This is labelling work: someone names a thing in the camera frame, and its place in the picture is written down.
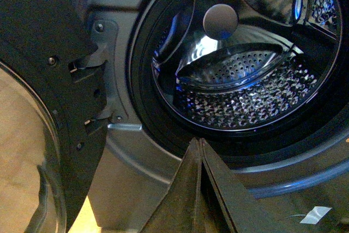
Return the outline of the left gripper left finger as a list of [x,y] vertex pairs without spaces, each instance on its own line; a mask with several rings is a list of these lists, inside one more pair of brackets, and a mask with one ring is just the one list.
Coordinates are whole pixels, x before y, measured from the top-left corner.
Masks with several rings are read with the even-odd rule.
[[203,232],[202,157],[192,139],[167,193],[141,232]]

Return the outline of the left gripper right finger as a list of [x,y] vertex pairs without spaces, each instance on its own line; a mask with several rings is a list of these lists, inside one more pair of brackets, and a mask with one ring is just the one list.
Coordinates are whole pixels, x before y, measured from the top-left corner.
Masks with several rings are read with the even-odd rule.
[[234,173],[205,139],[199,139],[200,155],[219,203],[224,221],[235,232],[286,232],[272,220],[260,203],[244,187]]

